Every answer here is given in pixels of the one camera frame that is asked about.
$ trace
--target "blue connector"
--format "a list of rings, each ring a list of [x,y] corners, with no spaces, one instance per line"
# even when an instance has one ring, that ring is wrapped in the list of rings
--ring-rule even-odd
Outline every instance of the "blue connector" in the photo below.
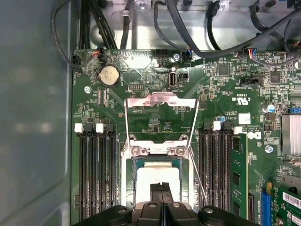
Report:
[[[290,108],[290,113],[292,114],[301,113],[301,108],[300,107]]]
[[[261,225],[271,226],[271,196],[266,192],[261,193]]]

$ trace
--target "white label sticker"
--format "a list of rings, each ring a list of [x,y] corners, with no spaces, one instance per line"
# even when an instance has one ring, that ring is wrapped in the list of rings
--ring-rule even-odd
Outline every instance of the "white label sticker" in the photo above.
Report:
[[[294,222],[298,226],[301,226],[301,219],[297,218],[293,214],[292,214],[292,222]]]
[[[299,209],[301,209],[301,200],[292,197],[291,195],[283,192],[282,193],[282,198],[284,201],[287,201],[289,204],[292,204],[295,207],[298,207]]]
[[[240,125],[250,125],[251,124],[251,114],[250,113],[238,114],[238,123]]]

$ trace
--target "usb port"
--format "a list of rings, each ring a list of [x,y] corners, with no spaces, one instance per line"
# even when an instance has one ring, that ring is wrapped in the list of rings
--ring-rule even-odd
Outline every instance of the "usb port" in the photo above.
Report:
[[[168,84],[170,87],[176,86],[177,78],[174,72],[170,72],[168,75]]]

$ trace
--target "cable connector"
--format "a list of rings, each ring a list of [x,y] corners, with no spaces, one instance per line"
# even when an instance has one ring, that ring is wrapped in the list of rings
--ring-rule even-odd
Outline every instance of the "cable connector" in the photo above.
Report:
[[[215,17],[219,8],[220,1],[211,2],[206,12],[206,18],[209,19]]]

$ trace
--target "heatsink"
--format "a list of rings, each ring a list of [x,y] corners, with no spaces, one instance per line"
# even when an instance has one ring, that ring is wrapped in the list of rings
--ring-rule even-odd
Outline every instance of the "heatsink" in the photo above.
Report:
[[[301,155],[301,115],[282,115],[282,154]]]

